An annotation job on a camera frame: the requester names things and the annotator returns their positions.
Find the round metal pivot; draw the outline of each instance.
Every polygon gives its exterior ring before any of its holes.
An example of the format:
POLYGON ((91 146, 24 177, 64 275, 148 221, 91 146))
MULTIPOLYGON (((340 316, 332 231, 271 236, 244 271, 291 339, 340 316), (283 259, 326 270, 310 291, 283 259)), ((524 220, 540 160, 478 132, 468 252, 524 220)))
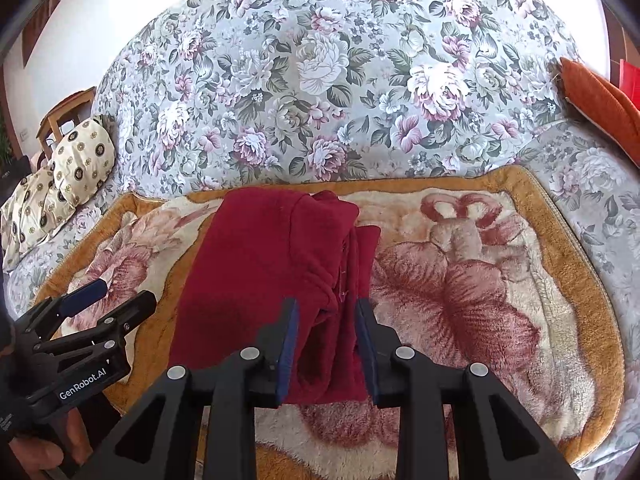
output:
POLYGON ((410 346, 399 346, 396 348, 396 355, 401 359, 413 359, 415 350, 410 346))
POLYGON ((187 370, 184 368, 184 366, 177 365, 169 368, 166 371, 166 376, 169 377, 171 380, 175 381, 183 378, 185 373, 187 373, 187 370))
POLYGON ((489 368, 483 363, 473 363, 469 369, 473 375, 478 377, 484 377, 489 373, 489 368))
POLYGON ((240 351, 240 357, 245 361, 252 361, 257 359, 260 355, 260 351, 255 346, 248 346, 240 351))

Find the folded red garment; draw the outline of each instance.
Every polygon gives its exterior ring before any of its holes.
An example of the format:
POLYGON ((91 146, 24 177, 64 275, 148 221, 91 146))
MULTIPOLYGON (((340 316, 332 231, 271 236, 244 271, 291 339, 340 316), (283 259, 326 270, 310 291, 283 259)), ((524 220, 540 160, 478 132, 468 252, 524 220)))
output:
POLYGON ((300 326, 286 402, 365 399, 354 308, 369 295, 380 229, 355 228, 359 212, 329 191, 228 193, 180 297, 170 366, 219 363, 250 345, 293 297, 300 326))

